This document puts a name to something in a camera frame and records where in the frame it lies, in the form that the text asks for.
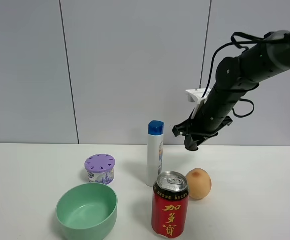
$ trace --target blue bottle cap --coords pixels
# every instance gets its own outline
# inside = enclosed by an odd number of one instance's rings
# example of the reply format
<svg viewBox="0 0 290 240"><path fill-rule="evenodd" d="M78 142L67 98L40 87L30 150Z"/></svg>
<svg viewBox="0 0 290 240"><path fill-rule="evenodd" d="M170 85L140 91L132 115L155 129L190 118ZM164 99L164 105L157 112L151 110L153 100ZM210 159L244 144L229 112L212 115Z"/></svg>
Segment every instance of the blue bottle cap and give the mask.
<svg viewBox="0 0 290 240"><path fill-rule="evenodd" d="M148 134L153 136L164 134L164 123L162 121L151 121L148 124Z"/></svg>

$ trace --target robotic arm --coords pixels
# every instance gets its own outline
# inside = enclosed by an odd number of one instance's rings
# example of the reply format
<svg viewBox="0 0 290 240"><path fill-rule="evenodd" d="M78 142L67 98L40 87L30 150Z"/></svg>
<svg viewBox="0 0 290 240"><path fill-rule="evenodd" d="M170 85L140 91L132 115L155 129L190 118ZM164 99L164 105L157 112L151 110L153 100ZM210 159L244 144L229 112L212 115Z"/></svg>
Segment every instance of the robotic arm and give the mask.
<svg viewBox="0 0 290 240"><path fill-rule="evenodd" d="M237 42L235 36L250 41ZM261 81L290 70L290 32L270 32L263 39L236 32L231 40L231 43L215 52L212 65L216 54L227 46L235 45L245 51L238 57L223 59L217 68L216 83L207 100L192 112L189 119L173 128L175 137L180 134L185 136L185 148L189 151L198 150L199 145L217 136L218 131L233 122L227 115L238 101L252 103L241 99L247 92L256 89ZM240 44L256 45L249 49ZM211 72L212 66L203 97L207 93Z"/></svg>

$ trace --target white wall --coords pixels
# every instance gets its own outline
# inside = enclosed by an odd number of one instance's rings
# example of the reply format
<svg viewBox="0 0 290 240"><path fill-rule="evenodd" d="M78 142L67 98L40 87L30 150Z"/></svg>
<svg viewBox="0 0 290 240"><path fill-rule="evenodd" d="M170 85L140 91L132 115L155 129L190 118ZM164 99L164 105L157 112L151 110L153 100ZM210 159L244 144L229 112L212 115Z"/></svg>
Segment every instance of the white wall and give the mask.
<svg viewBox="0 0 290 240"><path fill-rule="evenodd" d="M165 143L191 112L199 85L209 0L63 0L79 140L146 144L151 120Z"/></svg>
<svg viewBox="0 0 290 240"><path fill-rule="evenodd" d="M0 0L0 143L77 143L57 0Z"/></svg>
<svg viewBox="0 0 290 240"><path fill-rule="evenodd" d="M255 36L278 30L290 31L290 0L213 0L206 58L204 86L207 83L210 61L215 50L230 41L233 32ZM227 56L238 56L235 47L222 50L215 67ZM232 114L234 123L224 128L208 145L290 145L290 71L268 79L255 91L245 95L255 104L255 112L244 119ZM248 103L238 103L238 113L248 113Z"/></svg>

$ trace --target white bottle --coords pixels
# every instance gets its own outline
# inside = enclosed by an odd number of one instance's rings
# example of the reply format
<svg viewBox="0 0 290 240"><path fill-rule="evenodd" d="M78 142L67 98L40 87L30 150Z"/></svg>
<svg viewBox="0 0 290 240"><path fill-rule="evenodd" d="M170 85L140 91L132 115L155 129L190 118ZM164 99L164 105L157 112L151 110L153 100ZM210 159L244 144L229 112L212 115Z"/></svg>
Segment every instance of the white bottle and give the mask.
<svg viewBox="0 0 290 240"><path fill-rule="evenodd" d="M146 184L153 187L161 173L163 159L164 123L151 121L148 125L147 179Z"/></svg>

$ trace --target green bowl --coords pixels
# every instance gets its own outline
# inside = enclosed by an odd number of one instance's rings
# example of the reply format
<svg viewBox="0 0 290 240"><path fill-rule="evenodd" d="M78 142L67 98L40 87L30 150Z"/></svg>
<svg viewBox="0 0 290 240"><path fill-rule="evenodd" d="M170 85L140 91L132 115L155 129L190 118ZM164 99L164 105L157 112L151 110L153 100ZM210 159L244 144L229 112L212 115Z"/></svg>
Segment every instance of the green bowl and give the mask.
<svg viewBox="0 0 290 240"><path fill-rule="evenodd" d="M101 183L77 186L60 198L56 217L67 240L102 240L115 225L117 196Z"/></svg>

